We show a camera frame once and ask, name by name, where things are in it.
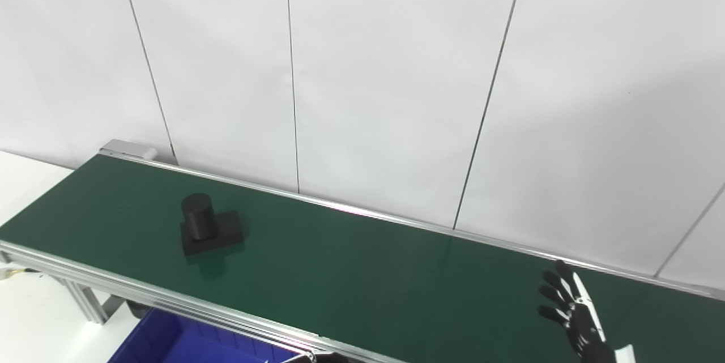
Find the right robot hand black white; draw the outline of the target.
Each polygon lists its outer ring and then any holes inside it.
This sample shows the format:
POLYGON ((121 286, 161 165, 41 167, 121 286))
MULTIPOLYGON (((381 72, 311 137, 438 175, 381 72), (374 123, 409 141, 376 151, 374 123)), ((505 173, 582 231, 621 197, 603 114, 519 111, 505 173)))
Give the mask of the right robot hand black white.
POLYGON ((612 348, 603 330, 590 294, 575 270, 564 260, 554 261, 554 270, 545 270, 539 293, 551 305, 539 305, 537 314, 564 329, 580 362, 635 362, 634 347, 612 348))

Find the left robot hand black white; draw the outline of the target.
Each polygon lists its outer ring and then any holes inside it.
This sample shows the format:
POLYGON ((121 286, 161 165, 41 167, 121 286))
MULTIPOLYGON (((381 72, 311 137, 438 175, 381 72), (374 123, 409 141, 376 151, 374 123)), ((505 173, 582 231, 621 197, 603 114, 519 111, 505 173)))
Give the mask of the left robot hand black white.
POLYGON ((293 356, 283 363, 349 363, 350 358, 337 352, 306 352, 293 356))

